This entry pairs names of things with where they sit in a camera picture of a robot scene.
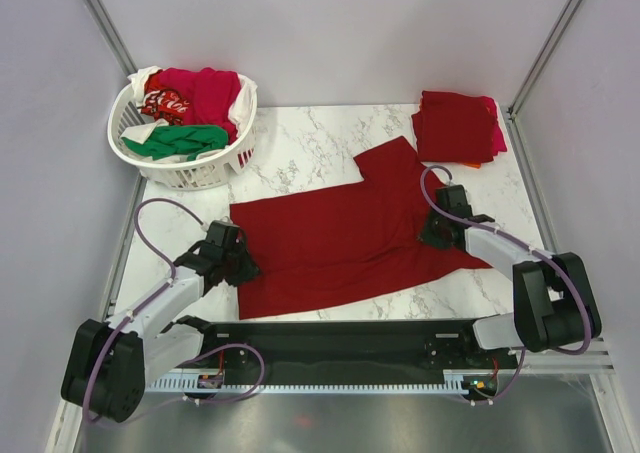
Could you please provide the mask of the dark red t shirt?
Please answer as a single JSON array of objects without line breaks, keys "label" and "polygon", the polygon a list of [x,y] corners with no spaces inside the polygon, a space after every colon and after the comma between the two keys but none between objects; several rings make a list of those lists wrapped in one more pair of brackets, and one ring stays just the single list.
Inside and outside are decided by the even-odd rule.
[{"label": "dark red t shirt", "polygon": [[405,138],[354,161],[358,183],[231,205],[261,270],[238,288],[240,319],[341,306],[486,268],[456,248],[420,241],[430,212],[421,190],[442,183]]}]

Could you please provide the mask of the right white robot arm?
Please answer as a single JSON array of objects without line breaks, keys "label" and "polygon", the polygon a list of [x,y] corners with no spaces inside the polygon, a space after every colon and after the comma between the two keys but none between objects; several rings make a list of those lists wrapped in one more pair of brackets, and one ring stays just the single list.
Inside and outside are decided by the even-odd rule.
[{"label": "right white robot arm", "polygon": [[465,327],[458,354],[477,367],[496,349],[534,353],[585,353],[602,331],[602,323],[582,259],[575,253],[536,249],[504,231],[488,215],[475,215],[461,185],[429,193],[430,211],[420,234],[422,243],[478,259],[512,285],[513,311],[478,318]]}]

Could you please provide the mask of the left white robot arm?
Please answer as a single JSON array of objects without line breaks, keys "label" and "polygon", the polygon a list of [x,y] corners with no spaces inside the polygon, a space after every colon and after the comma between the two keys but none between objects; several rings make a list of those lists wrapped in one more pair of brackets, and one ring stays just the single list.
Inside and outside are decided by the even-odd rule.
[{"label": "left white robot arm", "polygon": [[204,239],[169,264],[169,276],[130,307],[76,330],[61,385],[63,400],[87,416],[122,423],[134,413],[147,386],[192,360],[208,366],[219,342],[204,322],[180,318],[220,283],[239,286],[260,273],[243,230],[211,223]]}]

